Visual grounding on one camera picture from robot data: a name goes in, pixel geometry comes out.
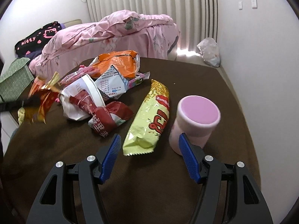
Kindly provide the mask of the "small red snack packet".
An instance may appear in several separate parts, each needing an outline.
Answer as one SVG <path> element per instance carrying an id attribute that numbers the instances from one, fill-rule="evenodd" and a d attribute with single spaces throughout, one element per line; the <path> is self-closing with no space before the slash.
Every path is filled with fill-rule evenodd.
<path id="1" fill-rule="evenodd" d="M 24 121 L 29 121 L 30 123 L 46 123 L 46 114 L 61 92 L 61 90 L 55 86 L 58 81 L 58 72 L 55 72 L 48 82 L 40 76 L 34 79 L 28 98 L 37 99 L 37 103 L 34 106 L 23 106 L 18 110 L 19 125 Z"/>

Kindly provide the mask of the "red white wrapper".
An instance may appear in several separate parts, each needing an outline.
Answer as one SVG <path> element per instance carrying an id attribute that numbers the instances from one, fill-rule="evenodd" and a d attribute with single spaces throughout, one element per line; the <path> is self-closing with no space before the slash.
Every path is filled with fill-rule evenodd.
<path id="1" fill-rule="evenodd" d="M 102 137 L 108 136 L 111 131 L 128 121 L 134 114 L 122 102 L 113 101 L 107 106 L 96 106 L 86 90 L 70 96 L 70 103 L 92 116 L 88 125 Z"/>

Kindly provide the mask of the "yellow red snack bag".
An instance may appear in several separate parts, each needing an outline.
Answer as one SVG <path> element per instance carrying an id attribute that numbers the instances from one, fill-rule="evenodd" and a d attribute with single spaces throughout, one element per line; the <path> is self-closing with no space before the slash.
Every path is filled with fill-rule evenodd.
<path id="1" fill-rule="evenodd" d="M 154 151 L 169 120 L 168 88 L 151 81 L 150 91 L 143 100 L 123 143 L 125 156 L 148 154 Z"/>

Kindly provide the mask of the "orange plastic bag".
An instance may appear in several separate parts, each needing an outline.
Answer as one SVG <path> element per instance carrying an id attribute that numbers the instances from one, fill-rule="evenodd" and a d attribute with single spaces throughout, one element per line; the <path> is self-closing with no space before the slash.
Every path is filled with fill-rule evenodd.
<path id="1" fill-rule="evenodd" d="M 133 50 L 114 51 L 99 55 L 89 66 L 96 68 L 95 77 L 100 77 L 111 65 L 125 78 L 134 78 L 140 69 L 140 56 L 138 52 Z"/>

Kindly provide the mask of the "pink long snack wrapper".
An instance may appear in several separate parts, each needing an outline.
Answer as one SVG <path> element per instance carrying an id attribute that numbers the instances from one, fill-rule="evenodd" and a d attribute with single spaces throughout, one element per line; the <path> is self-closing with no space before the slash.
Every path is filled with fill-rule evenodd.
<path id="1" fill-rule="evenodd" d="M 58 84 L 62 86 L 68 86 L 84 75 L 89 75 L 92 78 L 99 78 L 101 76 L 101 72 L 96 67 L 81 65 L 77 71 L 65 76 L 61 81 L 59 81 Z"/>

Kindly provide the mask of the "white blue printed package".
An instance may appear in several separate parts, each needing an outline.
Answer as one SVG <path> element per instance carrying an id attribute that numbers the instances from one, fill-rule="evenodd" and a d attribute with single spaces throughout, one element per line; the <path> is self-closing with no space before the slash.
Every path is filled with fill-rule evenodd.
<path id="1" fill-rule="evenodd" d="M 95 85 L 109 98 L 113 99 L 118 99 L 129 89 L 128 80 L 113 65 L 96 79 Z"/>

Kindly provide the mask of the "pink colourful candy wrapper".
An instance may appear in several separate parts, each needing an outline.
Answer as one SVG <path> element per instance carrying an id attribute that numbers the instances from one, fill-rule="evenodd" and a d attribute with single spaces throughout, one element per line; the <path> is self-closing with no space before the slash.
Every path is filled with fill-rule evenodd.
<path id="1" fill-rule="evenodd" d="M 150 72 L 140 73 L 138 72 L 135 78 L 131 79 L 128 82 L 128 89 L 131 89 L 139 84 L 141 84 L 144 80 L 148 80 L 150 78 Z"/>

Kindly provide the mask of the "green checked cloth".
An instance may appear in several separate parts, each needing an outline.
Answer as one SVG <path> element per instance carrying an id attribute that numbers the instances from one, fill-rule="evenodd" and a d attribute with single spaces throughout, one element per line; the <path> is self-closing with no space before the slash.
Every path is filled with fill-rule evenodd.
<path id="1" fill-rule="evenodd" d="M 27 65 L 29 62 L 30 59 L 26 57 L 15 59 L 7 71 L 1 75 L 1 100 L 4 102 L 17 100 L 34 80 Z"/>

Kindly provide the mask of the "white plastic jug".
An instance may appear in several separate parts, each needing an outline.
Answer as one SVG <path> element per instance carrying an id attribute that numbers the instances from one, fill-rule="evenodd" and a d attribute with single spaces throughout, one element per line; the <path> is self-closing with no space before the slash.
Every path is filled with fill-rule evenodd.
<path id="1" fill-rule="evenodd" d="M 102 95 L 89 75 L 77 79 L 59 95 L 63 115 L 71 120 L 89 118 L 97 107 L 104 107 Z"/>

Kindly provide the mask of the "black hello kitty pillow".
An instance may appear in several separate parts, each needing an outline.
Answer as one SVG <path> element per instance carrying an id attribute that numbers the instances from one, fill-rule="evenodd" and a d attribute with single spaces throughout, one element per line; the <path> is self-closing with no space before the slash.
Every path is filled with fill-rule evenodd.
<path id="1" fill-rule="evenodd" d="M 26 38 L 15 44 L 15 54 L 18 58 L 40 51 L 50 41 L 50 39 L 60 30 L 65 29 L 64 24 L 54 21 L 37 29 Z"/>

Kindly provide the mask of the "pink toy figure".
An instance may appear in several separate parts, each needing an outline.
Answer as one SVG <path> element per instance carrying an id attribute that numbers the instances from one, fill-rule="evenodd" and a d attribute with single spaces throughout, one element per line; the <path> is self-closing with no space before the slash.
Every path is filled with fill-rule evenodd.
<path id="1" fill-rule="evenodd" d="M 60 86 L 66 87 L 81 78 L 82 76 L 92 73 L 93 68 L 90 66 L 80 65 L 79 69 L 69 75 L 66 75 L 61 81 L 58 82 Z"/>

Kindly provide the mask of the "pink cylindrical cup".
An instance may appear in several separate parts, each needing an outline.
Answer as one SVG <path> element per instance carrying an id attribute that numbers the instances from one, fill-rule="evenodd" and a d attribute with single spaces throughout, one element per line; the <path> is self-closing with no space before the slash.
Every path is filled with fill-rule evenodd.
<path id="1" fill-rule="evenodd" d="M 193 145 L 203 148 L 220 120 L 221 112 L 211 100 L 197 95 L 185 96 L 177 105 L 169 135 L 170 147 L 181 155 L 179 136 L 185 133 Z"/>

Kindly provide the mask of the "beige headboard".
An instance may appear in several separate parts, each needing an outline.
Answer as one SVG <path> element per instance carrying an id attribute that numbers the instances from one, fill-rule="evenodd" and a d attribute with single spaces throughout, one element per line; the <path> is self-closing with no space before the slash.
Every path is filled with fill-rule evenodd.
<path id="1" fill-rule="evenodd" d="M 66 28 L 68 28 L 68 27 L 71 27 L 71 26 L 74 26 L 74 25 L 82 24 L 82 20 L 81 19 L 76 19 L 76 20 L 64 22 L 63 24 Z"/>

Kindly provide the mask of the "pink floral duvet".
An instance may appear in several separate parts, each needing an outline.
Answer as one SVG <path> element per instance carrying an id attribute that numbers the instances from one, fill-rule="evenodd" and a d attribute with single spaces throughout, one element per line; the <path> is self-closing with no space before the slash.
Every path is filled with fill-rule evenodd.
<path id="1" fill-rule="evenodd" d="M 73 25 L 57 32 L 42 50 L 40 60 L 52 60 L 67 51 L 114 37 L 124 37 L 145 28 L 168 26 L 174 36 L 180 31 L 173 19 L 165 14 L 146 15 L 135 11 L 120 10 L 105 16 L 98 22 Z"/>

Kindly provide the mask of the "pink bed with sheet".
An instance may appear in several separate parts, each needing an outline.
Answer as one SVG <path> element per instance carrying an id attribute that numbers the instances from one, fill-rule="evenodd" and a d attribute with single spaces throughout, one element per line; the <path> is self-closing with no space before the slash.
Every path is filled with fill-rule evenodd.
<path id="1" fill-rule="evenodd" d="M 41 61 L 41 56 L 38 56 L 28 67 L 34 76 L 39 75 L 50 80 L 55 72 L 63 77 L 85 60 L 113 51 L 133 50 L 138 52 L 140 57 L 166 60 L 170 49 L 177 43 L 179 34 L 176 24 L 155 25 L 123 37 L 90 43 L 44 62 Z"/>

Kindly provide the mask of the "white plastic bag on floor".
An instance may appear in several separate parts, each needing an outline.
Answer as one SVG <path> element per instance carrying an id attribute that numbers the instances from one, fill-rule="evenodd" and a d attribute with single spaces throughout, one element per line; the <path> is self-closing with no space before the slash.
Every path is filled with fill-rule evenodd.
<path id="1" fill-rule="evenodd" d="M 198 43 L 200 57 L 206 65 L 218 68 L 221 65 L 219 48 L 213 38 L 205 38 Z"/>

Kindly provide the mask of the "striped beige curtain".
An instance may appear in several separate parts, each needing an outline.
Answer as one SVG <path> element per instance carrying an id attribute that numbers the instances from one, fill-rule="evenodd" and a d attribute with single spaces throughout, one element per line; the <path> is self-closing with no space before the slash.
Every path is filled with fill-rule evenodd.
<path id="1" fill-rule="evenodd" d="M 87 6 L 93 22 L 120 10 L 168 15 L 179 27 L 181 50 L 194 51 L 203 39 L 217 38 L 217 0 L 87 0 Z"/>

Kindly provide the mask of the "white wall switch left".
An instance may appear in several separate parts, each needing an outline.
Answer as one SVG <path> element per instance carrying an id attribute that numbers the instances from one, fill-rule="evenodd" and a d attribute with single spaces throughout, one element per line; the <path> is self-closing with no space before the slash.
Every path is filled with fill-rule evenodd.
<path id="1" fill-rule="evenodd" d="M 238 8 L 239 8 L 239 10 L 242 10 L 242 1 L 240 1 L 239 3 L 238 3 Z"/>

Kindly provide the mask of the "white wall switch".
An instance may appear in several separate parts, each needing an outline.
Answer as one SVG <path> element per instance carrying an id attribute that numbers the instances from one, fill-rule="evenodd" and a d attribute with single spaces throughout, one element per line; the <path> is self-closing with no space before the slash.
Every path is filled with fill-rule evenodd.
<path id="1" fill-rule="evenodd" d="M 238 3 L 238 8 L 239 8 L 239 10 L 242 10 L 242 1 L 240 1 L 239 3 Z"/>
<path id="2" fill-rule="evenodd" d="M 251 7 L 252 7 L 253 9 L 257 9 L 257 8 L 258 8 L 257 0 L 251 0 Z"/>

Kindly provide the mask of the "white wall switch right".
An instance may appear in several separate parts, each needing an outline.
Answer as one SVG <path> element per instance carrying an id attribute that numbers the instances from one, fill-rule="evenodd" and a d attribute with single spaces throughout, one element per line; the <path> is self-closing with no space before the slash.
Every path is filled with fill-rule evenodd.
<path id="1" fill-rule="evenodd" d="M 251 0 L 251 7 L 252 7 L 253 9 L 257 9 L 257 8 L 258 8 L 257 0 Z"/>

